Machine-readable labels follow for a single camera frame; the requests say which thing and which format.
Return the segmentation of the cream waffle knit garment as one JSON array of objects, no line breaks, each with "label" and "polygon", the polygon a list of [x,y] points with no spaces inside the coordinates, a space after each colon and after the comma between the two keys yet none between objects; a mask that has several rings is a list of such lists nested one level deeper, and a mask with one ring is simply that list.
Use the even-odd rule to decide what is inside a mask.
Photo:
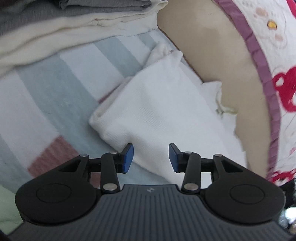
[{"label": "cream waffle knit garment", "polygon": [[221,83],[202,83],[182,57],[158,43],[144,68],[126,78],[89,119],[111,147],[120,151],[133,144],[138,166],[177,185],[184,176],[171,166],[171,143],[204,158],[222,154],[247,165],[235,134],[236,112],[221,104]]}]

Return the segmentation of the light green garment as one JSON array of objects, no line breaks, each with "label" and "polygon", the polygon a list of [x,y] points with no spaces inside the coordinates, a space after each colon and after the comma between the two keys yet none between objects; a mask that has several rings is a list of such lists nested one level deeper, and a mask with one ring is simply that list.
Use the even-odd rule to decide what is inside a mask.
[{"label": "light green garment", "polygon": [[3,186],[0,191],[0,221],[1,231],[5,235],[9,235],[23,223],[15,204],[15,194]]}]

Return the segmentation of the beige bed base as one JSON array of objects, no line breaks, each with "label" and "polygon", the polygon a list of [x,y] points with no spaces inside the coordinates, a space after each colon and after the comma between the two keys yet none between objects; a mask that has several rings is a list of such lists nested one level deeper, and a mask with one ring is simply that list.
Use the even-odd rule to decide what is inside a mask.
[{"label": "beige bed base", "polygon": [[222,82],[222,103],[238,112],[236,134],[248,167],[266,177],[268,107],[253,59],[233,22],[217,3],[203,0],[169,1],[157,23],[204,82]]}]

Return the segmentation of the folded cream garment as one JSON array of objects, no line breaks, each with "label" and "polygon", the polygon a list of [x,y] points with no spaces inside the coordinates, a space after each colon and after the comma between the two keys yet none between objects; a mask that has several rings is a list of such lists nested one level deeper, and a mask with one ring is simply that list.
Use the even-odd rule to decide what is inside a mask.
[{"label": "folded cream garment", "polygon": [[167,1],[151,1],[143,11],[65,16],[28,24],[1,35],[1,75],[60,50],[114,36],[135,36],[157,28]]}]

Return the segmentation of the bear print quilt purple trim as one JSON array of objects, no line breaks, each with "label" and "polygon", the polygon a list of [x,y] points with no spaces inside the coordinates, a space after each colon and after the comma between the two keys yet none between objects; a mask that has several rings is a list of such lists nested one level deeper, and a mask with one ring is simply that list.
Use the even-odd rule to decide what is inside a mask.
[{"label": "bear print quilt purple trim", "polygon": [[217,1],[245,40],[268,104],[267,179],[295,178],[295,1]]}]

